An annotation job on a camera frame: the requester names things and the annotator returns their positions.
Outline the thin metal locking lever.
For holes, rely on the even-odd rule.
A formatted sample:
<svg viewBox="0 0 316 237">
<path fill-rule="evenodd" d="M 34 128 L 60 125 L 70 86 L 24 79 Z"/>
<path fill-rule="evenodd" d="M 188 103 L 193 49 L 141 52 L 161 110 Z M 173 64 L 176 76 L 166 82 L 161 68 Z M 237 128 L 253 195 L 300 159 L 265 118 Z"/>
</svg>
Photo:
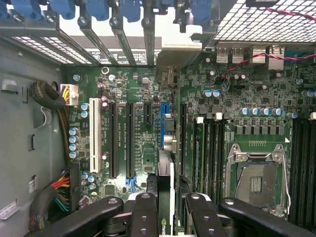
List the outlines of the thin metal locking lever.
<svg viewBox="0 0 316 237">
<path fill-rule="evenodd" d="M 291 208 L 291 197 L 290 197 L 290 191 L 289 191 L 289 181 L 290 181 L 290 175 L 288 172 L 288 159 L 287 159 L 287 153 L 286 148 L 282 145 L 282 167 L 283 167 L 283 175 L 284 175 L 284 191 L 285 191 L 285 198 L 286 198 L 286 214 L 290 214 L 290 208 Z"/>
</svg>

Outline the silver socket cover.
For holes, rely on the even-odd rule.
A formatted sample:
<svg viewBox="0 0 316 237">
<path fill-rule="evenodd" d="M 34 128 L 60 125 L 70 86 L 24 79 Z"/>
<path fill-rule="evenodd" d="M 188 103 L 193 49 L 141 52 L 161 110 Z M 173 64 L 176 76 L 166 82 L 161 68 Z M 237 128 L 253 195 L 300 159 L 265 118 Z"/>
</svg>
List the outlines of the silver socket cover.
<svg viewBox="0 0 316 237">
<path fill-rule="evenodd" d="M 235 162 L 273 162 L 272 153 L 268 152 L 236 152 Z"/>
</svg>

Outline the green motherboard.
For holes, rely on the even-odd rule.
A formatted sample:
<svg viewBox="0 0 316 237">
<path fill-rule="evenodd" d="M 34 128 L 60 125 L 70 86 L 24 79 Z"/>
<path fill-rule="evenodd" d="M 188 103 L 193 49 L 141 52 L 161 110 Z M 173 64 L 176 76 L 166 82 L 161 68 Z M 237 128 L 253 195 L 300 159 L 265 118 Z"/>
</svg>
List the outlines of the green motherboard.
<svg viewBox="0 0 316 237">
<path fill-rule="evenodd" d="M 78 107 L 69 106 L 69 159 L 79 164 L 79 207 L 101 198 L 129 195 L 147 190 L 147 178 L 158 175 L 160 149 L 160 84 L 154 68 L 75 68 L 68 71 L 69 84 L 79 87 Z M 101 169 L 90 172 L 89 98 L 101 99 Z M 191 67 L 181 70 L 181 99 L 187 105 L 185 176 L 193 189 L 194 119 L 204 117 L 204 187 L 207 191 L 207 130 L 212 122 L 212 192 L 214 202 L 214 120 L 225 121 L 225 169 L 232 144 L 243 151 L 266 151 L 276 144 L 286 148 L 289 191 L 293 120 L 299 120 L 297 218 L 300 205 L 300 128 L 305 124 L 305 204 L 307 223 L 307 163 L 309 121 L 316 119 L 316 53 L 282 52 L 246 55 L 244 60 L 227 59 L 220 63 L 214 54 L 202 54 Z M 110 103 L 118 107 L 118 176 L 110 178 Z M 135 190 L 126 181 L 126 104 L 135 109 Z M 152 105 L 152 124 L 144 124 L 144 103 Z M 282 218 L 291 222 L 290 214 Z"/>
</svg>

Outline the grey open PC case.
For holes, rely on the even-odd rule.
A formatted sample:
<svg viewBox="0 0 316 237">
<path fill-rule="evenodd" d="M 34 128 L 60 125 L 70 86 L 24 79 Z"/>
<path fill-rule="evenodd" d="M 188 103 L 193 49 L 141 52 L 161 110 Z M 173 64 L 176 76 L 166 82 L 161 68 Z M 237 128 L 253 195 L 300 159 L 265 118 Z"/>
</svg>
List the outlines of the grey open PC case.
<svg viewBox="0 0 316 237">
<path fill-rule="evenodd" d="M 316 0 L 212 0 L 203 25 L 194 24 L 191 0 L 175 0 L 168 9 L 159 0 L 139 0 L 140 20 L 132 23 L 119 0 L 107 0 L 106 21 L 89 15 L 84 0 L 75 0 L 71 20 L 53 11 L 49 0 L 39 1 L 42 18 L 34 21 L 11 0 L 0 0 L 0 237 L 31 237 L 90 205 L 70 211 L 70 181 L 61 171 L 74 163 L 69 106 L 60 95 L 69 70 L 156 70 L 162 39 L 201 43 L 185 68 L 209 53 L 220 63 L 262 52 L 316 53 Z M 93 31 L 118 65 L 83 34 L 80 16 L 91 17 Z"/>
</svg>

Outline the black power connector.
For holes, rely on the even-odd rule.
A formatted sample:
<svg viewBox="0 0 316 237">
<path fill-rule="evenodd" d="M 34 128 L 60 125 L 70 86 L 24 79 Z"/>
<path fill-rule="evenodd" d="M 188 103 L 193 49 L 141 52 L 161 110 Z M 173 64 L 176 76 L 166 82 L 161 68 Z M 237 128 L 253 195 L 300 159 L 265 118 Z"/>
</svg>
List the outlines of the black power connector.
<svg viewBox="0 0 316 237">
<path fill-rule="evenodd" d="M 70 211 L 75 211 L 79 206 L 80 199 L 80 169 L 78 163 L 71 163 L 69 166 L 64 167 L 62 174 L 66 174 L 66 177 L 70 181 Z"/>
</svg>

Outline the white expansion slot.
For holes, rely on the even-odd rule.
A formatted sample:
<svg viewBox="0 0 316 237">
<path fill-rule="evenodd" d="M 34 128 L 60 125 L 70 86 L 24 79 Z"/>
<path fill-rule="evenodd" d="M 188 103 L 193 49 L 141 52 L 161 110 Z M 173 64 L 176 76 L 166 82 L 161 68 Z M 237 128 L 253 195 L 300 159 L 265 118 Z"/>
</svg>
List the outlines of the white expansion slot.
<svg viewBox="0 0 316 237">
<path fill-rule="evenodd" d="M 101 169 L 101 99 L 89 98 L 90 172 Z"/>
</svg>

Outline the CPU socket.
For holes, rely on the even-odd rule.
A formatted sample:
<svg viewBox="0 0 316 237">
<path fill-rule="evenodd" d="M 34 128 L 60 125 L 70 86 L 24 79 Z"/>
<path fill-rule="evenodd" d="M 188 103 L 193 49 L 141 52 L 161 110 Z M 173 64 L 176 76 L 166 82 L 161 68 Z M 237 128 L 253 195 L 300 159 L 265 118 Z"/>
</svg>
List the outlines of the CPU socket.
<svg viewBox="0 0 316 237">
<path fill-rule="evenodd" d="M 232 144 L 226 159 L 224 196 L 286 218 L 282 144 L 276 144 L 274 149 L 254 151 L 272 153 L 273 162 L 235 162 L 236 152 L 252 151 L 243 151 L 239 144 Z"/>
</svg>

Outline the black RAM slot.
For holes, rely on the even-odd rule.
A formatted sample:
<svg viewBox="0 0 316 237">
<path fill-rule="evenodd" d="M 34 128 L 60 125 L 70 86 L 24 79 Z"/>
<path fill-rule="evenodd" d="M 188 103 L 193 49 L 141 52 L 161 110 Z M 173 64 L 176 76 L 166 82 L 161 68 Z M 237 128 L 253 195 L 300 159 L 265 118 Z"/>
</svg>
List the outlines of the black RAM slot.
<svg viewBox="0 0 316 237">
<path fill-rule="evenodd" d="M 212 192 L 212 122 L 208 121 L 207 130 L 207 191 L 206 193 L 210 196 Z"/>
<path fill-rule="evenodd" d="M 193 189 L 196 193 L 202 193 L 204 187 L 204 117 L 194 119 L 193 126 Z"/>
<path fill-rule="evenodd" d="M 214 197 L 219 201 L 221 197 L 222 183 L 222 153 L 223 153 L 223 124 L 222 120 L 214 120 L 215 143 L 214 143 Z"/>
<path fill-rule="evenodd" d="M 304 223 L 304 204 L 305 204 L 305 122 L 301 121 L 300 128 L 300 205 L 299 205 L 299 224 Z"/>
<path fill-rule="evenodd" d="M 225 121 L 221 120 L 219 124 L 219 199 L 223 197 L 223 184 L 225 169 Z"/>
<path fill-rule="evenodd" d="M 306 181 L 306 187 L 307 187 L 307 223 L 311 226 L 313 226 L 313 139 L 315 138 L 314 135 L 314 129 L 315 129 L 316 119 L 309 121 L 309 129 L 308 129 L 308 163 L 307 163 L 307 181 Z"/>
<path fill-rule="evenodd" d="M 315 138 L 313 139 L 314 144 L 313 144 L 313 225 L 316 226 L 316 124 L 315 124 L 315 129 L 314 129 L 314 135 Z"/>
<path fill-rule="evenodd" d="M 291 222 L 296 223 L 297 218 L 297 183 L 298 183 L 298 136 L 299 136 L 299 120 L 293 120 L 293 141 L 292 141 L 292 160 L 291 160 L 291 194 L 292 194 L 292 210 L 291 210 Z"/>
</svg>

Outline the short black expansion slot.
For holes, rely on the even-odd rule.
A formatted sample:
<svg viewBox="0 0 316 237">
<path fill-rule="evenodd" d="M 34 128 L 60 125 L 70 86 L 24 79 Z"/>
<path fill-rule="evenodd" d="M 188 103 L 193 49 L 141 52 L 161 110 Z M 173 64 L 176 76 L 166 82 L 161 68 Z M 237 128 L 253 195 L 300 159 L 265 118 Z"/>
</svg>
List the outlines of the short black expansion slot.
<svg viewBox="0 0 316 237">
<path fill-rule="evenodd" d="M 152 105 L 151 103 L 144 103 L 144 124 L 152 124 Z"/>
</svg>

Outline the black expansion slot blue latch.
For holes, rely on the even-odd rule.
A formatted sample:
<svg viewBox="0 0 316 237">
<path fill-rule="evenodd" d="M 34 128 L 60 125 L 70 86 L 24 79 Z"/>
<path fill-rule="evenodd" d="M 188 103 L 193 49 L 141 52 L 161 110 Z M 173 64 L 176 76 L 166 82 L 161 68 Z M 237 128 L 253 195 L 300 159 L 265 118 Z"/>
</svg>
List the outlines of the black expansion slot blue latch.
<svg viewBox="0 0 316 237">
<path fill-rule="evenodd" d="M 135 109 L 133 103 L 126 104 L 126 181 L 132 193 L 135 190 Z"/>
</svg>

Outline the long black expansion slot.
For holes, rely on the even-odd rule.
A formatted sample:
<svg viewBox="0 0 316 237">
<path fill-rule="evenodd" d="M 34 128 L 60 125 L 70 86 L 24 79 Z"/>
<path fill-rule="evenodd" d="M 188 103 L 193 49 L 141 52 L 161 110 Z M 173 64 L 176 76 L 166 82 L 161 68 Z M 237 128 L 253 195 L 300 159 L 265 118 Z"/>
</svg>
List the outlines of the long black expansion slot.
<svg viewBox="0 0 316 237">
<path fill-rule="evenodd" d="M 185 176 L 185 151 L 186 151 L 186 126 L 187 126 L 187 105 L 186 103 L 181 104 L 181 134 L 180 134 L 180 158 L 181 158 L 181 176 Z"/>
<path fill-rule="evenodd" d="M 116 178 L 119 174 L 118 170 L 118 107 L 116 103 L 110 103 L 109 109 L 109 126 L 110 126 L 110 161 L 109 174 L 110 178 Z"/>
</svg>

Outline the white power connector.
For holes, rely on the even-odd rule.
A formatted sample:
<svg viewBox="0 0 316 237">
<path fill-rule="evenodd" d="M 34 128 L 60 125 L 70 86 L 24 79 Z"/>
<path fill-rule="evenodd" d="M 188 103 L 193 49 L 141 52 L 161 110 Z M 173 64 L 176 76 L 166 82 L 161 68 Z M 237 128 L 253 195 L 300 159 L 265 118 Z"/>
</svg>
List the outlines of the white power connector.
<svg viewBox="0 0 316 237">
<path fill-rule="evenodd" d="M 79 87 L 73 84 L 60 84 L 60 95 L 65 100 L 66 106 L 78 107 Z"/>
</svg>

